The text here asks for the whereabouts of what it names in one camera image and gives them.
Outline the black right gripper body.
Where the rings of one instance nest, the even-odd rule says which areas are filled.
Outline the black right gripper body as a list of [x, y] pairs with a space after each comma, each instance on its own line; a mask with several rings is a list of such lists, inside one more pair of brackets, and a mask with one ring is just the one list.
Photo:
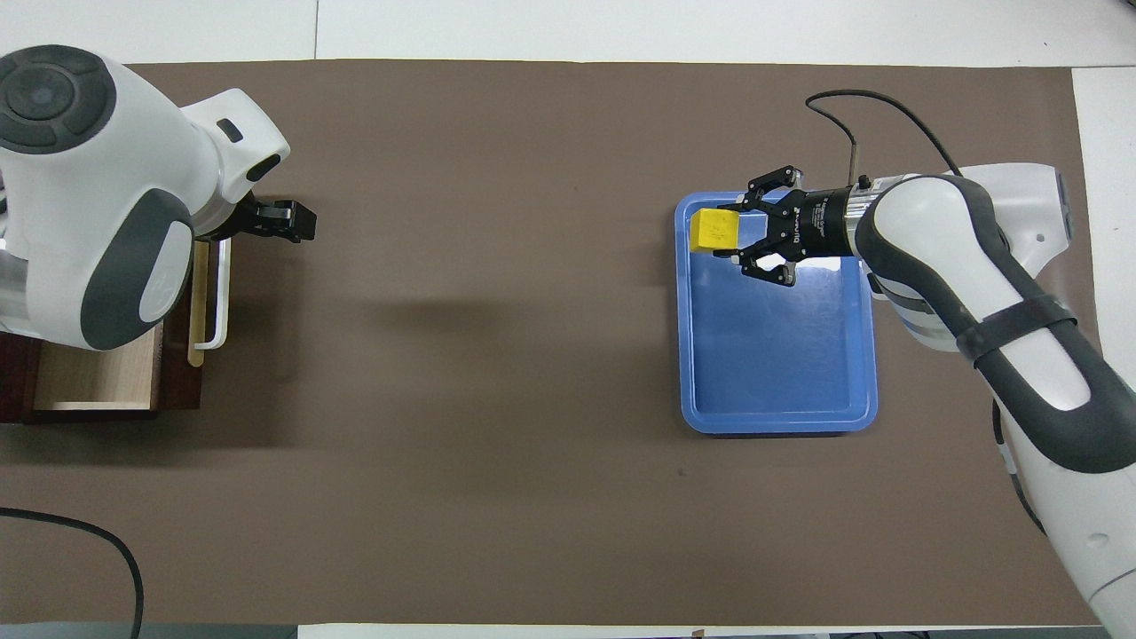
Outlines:
[[851, 257], [847, 236], [847, 199], [851, 186], [792, 190], [772, 202], [769, 239], [772, 252], [786, 260]]

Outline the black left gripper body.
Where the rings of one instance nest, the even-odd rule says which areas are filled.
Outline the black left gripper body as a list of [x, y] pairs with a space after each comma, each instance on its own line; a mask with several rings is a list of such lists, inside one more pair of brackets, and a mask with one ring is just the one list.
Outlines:
[[268, 202], [258, 197], [243, 197], [234, 205], [232, 214], [222, 223], [222, 240], [228, 240], [241, 233], [253, 236], [268, 236], [260, 225], [259, 213]]

